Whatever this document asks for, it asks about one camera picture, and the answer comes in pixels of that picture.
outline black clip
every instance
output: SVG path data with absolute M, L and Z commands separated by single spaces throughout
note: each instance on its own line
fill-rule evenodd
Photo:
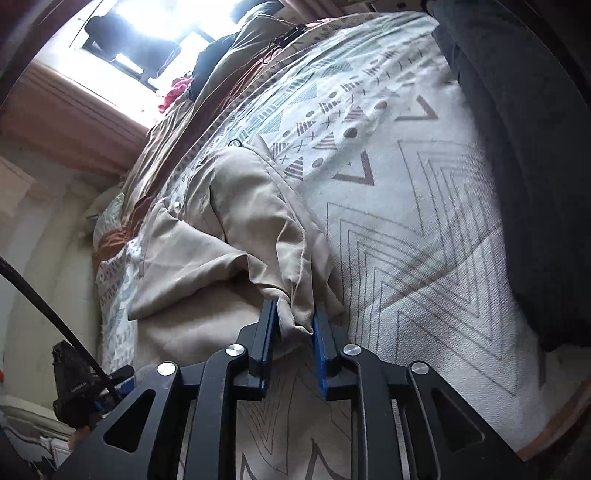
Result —
M 327 400 L 351 400 L 351 478 L 402 479 L 391 401 L 398 404 L 412 479 L 528 479 L 521 459 L 425 362 L 382 362 L 349 343 L 346 332 L 314 315 L 320 389 Z
M 287 31 L 283 35 L 279 35 L 279 37 L 271 40 L 269 47 L 285 48 L 297 37 L 302 35 L 302 33 L 306 31 L 306 28 L 307 27 L 303 23 L 293 27 L 291 30 Z

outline circle pattern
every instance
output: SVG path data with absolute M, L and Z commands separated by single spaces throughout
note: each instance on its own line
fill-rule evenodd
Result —
M 357 137 L 357 129 L 355 127 L 348 128 L 343 132 L 343 137 L 345 138 L 355 138 Z

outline brown fabric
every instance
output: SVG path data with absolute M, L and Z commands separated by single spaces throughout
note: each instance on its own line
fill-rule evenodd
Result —
M 591 378 L 584 379 L 564 407 L 548 422 L 530 444 L 517 452 L 517 455 L 524 461 L 530 460 L 561 438 L 591 404 L 590 388 Z
M 113 105 L 34 61 L 0 111 L 2 135 L 75 170 L 120 176 L 148 129 Z
M 268 49 L 260 51 L 247 64 L 236 69 L 224 80 L 196 111 L 187 111 L 184 116 L 190 115 L 191 118 L 188 121 L 187 118 L 184 119 L 187 126 L 182 131 L 177 129 L 178 135 L 173 133 L 170 139 L 160 140 L 160 144 L 157 142 L 162 129 L 150 135 L 147 150 L 159 150 L 159 155 L 156 160 L 150 161 L 150 155 L 144 151 L 130 172 L 126 186 L 123 188 L 126 199 L 122 214 L 122 226 L 108 232 L 100 240 L 99 248 L 93 256 L 95 269 L 98 268 L 100 262 L 113 258 L 129 240 L 137 235 L 154 195 L 163 187 L 172 170 L 195 141 L 264 68 L 268 61 L 268 53 Z M 128 198 L 129 191 L 126 190 L 126 187 L 129 189 L 129 186 L 133 184 L 135 184 L 136 195 L 138 189 L 143 192 L 136 203 Z

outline triangle pattern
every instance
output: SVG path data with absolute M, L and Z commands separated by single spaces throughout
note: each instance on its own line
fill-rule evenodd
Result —
M 338 150 L 338 148 L 336 148 L 334 132 L 329 133 L 312 148 L 317 150 Z
M 244 456 L 244 453 L 242 453 L 242 462 L 240 465 L 240 480 L 257 480 L 252 473 L 251 466 L 248 464 L 248 460 Z
M 316 98 L 316 84 L 315 83 L 313 85 L 310 85 L 306 90 L 304 90 L 297 97 L 295 97 L 295 100 L 292 102 L 292 104 L 300 103 L 300 102 L 303 102 L 304 100 L 312 100 L 314 98 Z
M 281 128 L 281 120 L 283 119 L 283 111 L 279 111 L 279 113 L 274 116 L 271 120 L 267 122 L 267 124 L 263 127 L 262 130 L 259 131 L 259 134 L 270 134 L 278 132 Z
M 333 180 L 349 181 L 351 183 L 359 183 L 361 185 L 369 185 L 371 187 L 375 186 L 374 174 L 371 170 L 371 164 L 369 163 L 369 157 L 366 150 L 363 150 L 361 152 L 361 166 L 363 167 L 363 177 L 358 177 L 354 175 L 343 175 L 342 173 L 337 173 L 333 177 Z
M 283 173 L 285 173 L 286 176 L 291 177 L 293 179 L 304 180 L 304 163 L 302 162 L 303 159 L 304 157 L 300 157 L 295 162 L 290 163 L 285 168 Z
M 343 120 L 343 122 L 356 122 L 363 120 L 369 120 L 369 118 L 367 115 L 365 115 L 365 112 L 361 110 L 361 107 L 358 106 L 350 110 L 349 113 L 345 115 L 345 119 Z
M 423 109 L 423 112 L 425 112 L 424 115 L 400 115 L 400 116 L 396 117 L 394 119 L 394 121 L 395 122 L 409 122 L 409 121 L 413 121 L 413 120 L 437 120 L 437 119 L 439 119 L 439 117 L 435 113 L 435 110 L 433 110 L 431 108 L 431 105 L 429 105 L 422 96 L 419 95 L 417 97 L 417 103 L 421 106 L 421 108 Z
M 315 123 L 316 122 L 296 122 L 295 123 L 295 127 L 296 127 L 296 130 L 297 130 L 298 137 L 302 133 L 304 133 L 306 130 L 308 130 Z
M 334 107 L 340 103 L 340 100 L 333 100 L 331 102 L 320 102 L 318 105 L 322 110 L 322 113 L 330 112 Z
M 287 147 L 288 145 L 285 142 L 273 142 L 273 146 L 271 147 L 271 154 L 273 154 L 273 158 L 283 152 Z
M 351 90 L 353 90 L 355 87 L 358 87 L 359 85 L 361 85 L 363 82 L 359 82 L 358 80 L 354 81 L 354 82 L 348 82 L 348 83 L 342 83 L 340 85 L 340 87 L 345 91 L 345 92 L 350 92 Z
M 319 471 L 317 471 L 316 476 L 314 476 L 316 468 L 318 468 Z M 317 443 L 312 438 L 312 454 L 310 455 L 310 460 L 308 461 L 306 478 L 311 479 L 317 477 L 330 478 L 332 480 L 348 480 L 347 478 L 339 475 L 337 472 L 335 472 L 332 468 L 329 467 L 329 464 L 326 462 L 324 455 L 322 455 L 320 447 L 318 447 Z
M 326 68 L 326 70 L 324 70 L 324 72 L 322 73 L 322 75 L 320 77 L 321 78 L 330 77 L 330 76 L 336 75 L 337 73 L 352 72 L 352 71 L 353 71 L 353 67 L 351 66 L 351 64 L 348 61 L 344 61 L 341 63 L 335 63 L 333 65 L 328 66 Z
M 374 67 L 369 67 L 367 69 L 363 69 L 363 71 L 373 77 L 379 71 L 379 66 L 376 65 Z

